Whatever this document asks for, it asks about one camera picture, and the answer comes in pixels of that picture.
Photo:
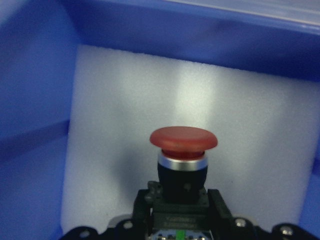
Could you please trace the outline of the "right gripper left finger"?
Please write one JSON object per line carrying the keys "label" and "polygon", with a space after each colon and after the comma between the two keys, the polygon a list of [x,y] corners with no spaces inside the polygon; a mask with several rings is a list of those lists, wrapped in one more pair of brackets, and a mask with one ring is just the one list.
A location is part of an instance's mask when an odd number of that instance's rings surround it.
{"label": "right gripper left finger", "polygon": [[108,227],[103,233],[89,226],[73,228],[64,234],[62,240],[146,240],[149,237],[148,218],[150,217],[150,205],[145,200],[149,191],[138,191],[133,204],[130,218],[116,223],[114,227]]}

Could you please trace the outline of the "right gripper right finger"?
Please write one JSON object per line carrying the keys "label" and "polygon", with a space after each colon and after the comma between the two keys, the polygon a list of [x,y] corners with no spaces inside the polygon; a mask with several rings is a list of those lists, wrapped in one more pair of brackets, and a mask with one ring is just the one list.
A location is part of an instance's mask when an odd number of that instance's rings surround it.
{"label": "right gripper right finger", "polygon": [[280,223],[271,231],[245,217],[233,216],[217,189],[208,189],[209,227],[215,240],[317,240],[318,237],[292,223]]}

